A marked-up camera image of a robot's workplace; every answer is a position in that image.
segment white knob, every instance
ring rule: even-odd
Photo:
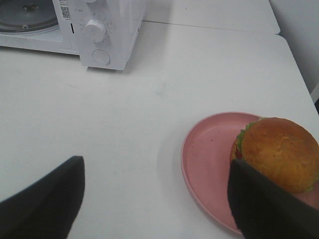
[[[100,42],[108,36],[108,32],[101,21],[91,19],[84,27],[84,35],[93,42]]]
[[[95,50],[93,52],[93,60],[95,60],[97,63],[109,65],[110,64],[110,55],[103,50]]]

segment white wall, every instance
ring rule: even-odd
[[[319,98],[319,0],[270,0],[313,101]]]

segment white table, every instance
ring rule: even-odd
[[[210,114],[289,118],[319,140],[319,117],[277,35],[144,22],[124,72],[68,55],[0,56],[0,200],[83,155],[70,239],[237,238],[198,208],[181,174],[183,138]]]
[[[268,0],[148,0],[144,20],[258,33],[280,32]]]

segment white microwave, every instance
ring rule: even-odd
[[[85,66],[123,70],[145,0],[0,0],[0,46],[79,55]]]

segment hamburger bun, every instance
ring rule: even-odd
[[[277,185],[291,193],[311,189],[319,178],[319,146],[300,125],[280,118],[263,118],[245,130],[240,148],[238,139],[231,160],[242,158]]]

